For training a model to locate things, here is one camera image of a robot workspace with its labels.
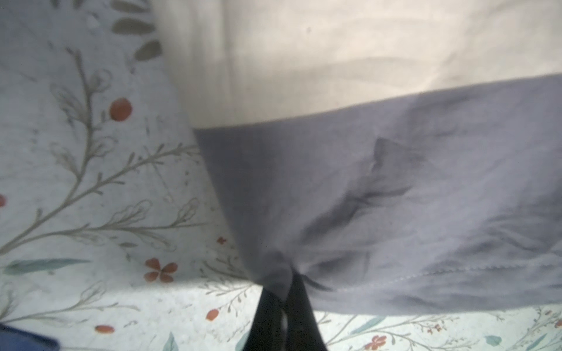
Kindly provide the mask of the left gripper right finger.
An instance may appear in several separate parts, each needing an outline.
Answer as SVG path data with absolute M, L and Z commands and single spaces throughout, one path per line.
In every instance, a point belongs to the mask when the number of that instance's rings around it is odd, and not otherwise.
M 284 303 L 287 316 L 285 349 L 288 351 L 327 351 L 308 298 L 303 278 L 294 272 Z

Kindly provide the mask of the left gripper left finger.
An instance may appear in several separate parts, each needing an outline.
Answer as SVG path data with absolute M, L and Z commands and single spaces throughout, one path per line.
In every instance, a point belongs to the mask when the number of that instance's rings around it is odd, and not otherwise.
M 285 349 L 282 300 L 262 289 L 253 323 L 243 351 L 281 351 Z

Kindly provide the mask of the beige and grey pillowcase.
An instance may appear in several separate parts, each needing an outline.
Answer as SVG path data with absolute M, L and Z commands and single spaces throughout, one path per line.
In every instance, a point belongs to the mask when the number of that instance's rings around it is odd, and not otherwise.
M 248 277 L 316 309 L 561 302 L 560 1 L 154 1 Z

